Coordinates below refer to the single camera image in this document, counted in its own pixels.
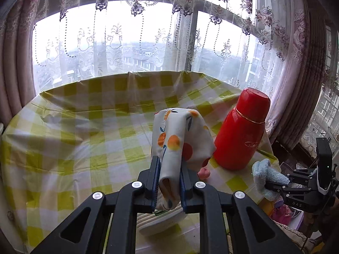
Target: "plastic table cover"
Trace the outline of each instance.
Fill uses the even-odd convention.
[[[112,193],[150,165],[154,113],[200,112],[215,138],[240,89],[195,72],[115,74],[41,93],[2,136],[1,168],[9,205],[30,252],[92,192]],[[219,191],[245,191],[255,202],[251,166],[269,158],[280,170],[266,133],[248,166],[228,171],[212,158],[207,182]],[[199,215],[162,233],[137,232],[136,253],[198,253]]]

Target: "orange print cloth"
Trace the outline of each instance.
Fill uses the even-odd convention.
[[[157,209],[174,209],[179,203],[181,163],[199,172],[214,151],[212,136],[198,111],[169,108],[154,115],[151,155],[161,161]]]

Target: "gold stripe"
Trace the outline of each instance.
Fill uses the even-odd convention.
[[[238,111],[237,107],[234,107],[234,108],[237,111],[237,113],[240,114],[240,116],[242,116],[243,118],[247,119],[248,121],[251,121],[251,122],[256,123],[256,124],[263,124],[263,123],[265,123],[265,121],[263,121],[263,122],[256,122],[256,121],[253,121],[251,119],[248,119],[246,116],[244,116],[241,112]]]

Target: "blue towel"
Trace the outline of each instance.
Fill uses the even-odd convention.
[[[269,201],[276,200],[280,197],[278,192],[273,192],[265,188],[266,181],[274,181],[283,184],[288,184],[289,179],[271,167],[269,159],[264,159],[256,162],[252,166],[252,174],[254,185],[257,191]]]

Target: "robotic arm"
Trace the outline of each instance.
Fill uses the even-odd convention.
[[[288,206],[308,213],[321,214],[325,207],[333,206],[339,182],[335,178],[337,165],[332,169],[332,152],[327,139],[318,137],[316,141],[318,166],[315,169],[300,169],[287,174],[291,182],[303,185],[302,188],[271,181],[266,182],[265,188],[279,192]]]
[[[138,180],[119,192],[95,192],[56,227],[32,254],[135,253],[137,213],[152,213],[157,200],[160,160]],[[180,199],[185,213],[200,215],[200,253],[228,253],[223,213],[226,213],[234,254],[300,254],[296,245],[243,192],[227,194],[199,180],[197,173],[180,171]],[[108,230],[113,213],[111,228]]]

